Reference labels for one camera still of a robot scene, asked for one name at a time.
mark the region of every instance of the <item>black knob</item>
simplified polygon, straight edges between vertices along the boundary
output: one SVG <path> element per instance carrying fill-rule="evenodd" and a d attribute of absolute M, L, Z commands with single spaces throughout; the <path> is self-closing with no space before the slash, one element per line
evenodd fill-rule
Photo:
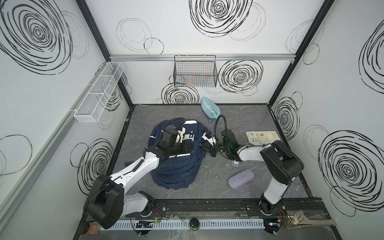
<path fill-rule="evenodd" d="M 193 231 L 197 230 L 200 227 L 200 222 L 197 218 L 192 218 L 189 221 L 189 228 Z"/>

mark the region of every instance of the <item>metal rail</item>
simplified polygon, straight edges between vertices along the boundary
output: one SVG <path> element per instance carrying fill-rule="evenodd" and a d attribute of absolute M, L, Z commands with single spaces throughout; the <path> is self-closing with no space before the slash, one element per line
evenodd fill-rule
<path fill-rule="evenodd" d="M 208 60 L 209 56 L 216 56 L 216 61 L 230 61 L 230 60 L 294 60 L 296 55 L 294 53 L 281 53 L 281 54 L 119 54 L 111 55 L 111 61 L 174 61 L 175 56 L 188 58 L 188 61 L 204 61 Z"/>

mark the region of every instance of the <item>wire basket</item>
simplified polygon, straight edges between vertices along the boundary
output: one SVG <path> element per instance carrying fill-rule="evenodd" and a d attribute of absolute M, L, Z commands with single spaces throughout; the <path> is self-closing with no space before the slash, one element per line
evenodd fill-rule
<path fill-rule="evenodd" d="M 216 87 L 218 73 L 215 55 L 175 55 L 174 59 L 175 87 L 184 84 L 193 87 Z"/>
<path fill-rule="evenodd" d="M 74 117 L 79 122 L 97 122 L 124 71 L 121 62 L 108 62 L 91 90 L 87 93 Z"/>

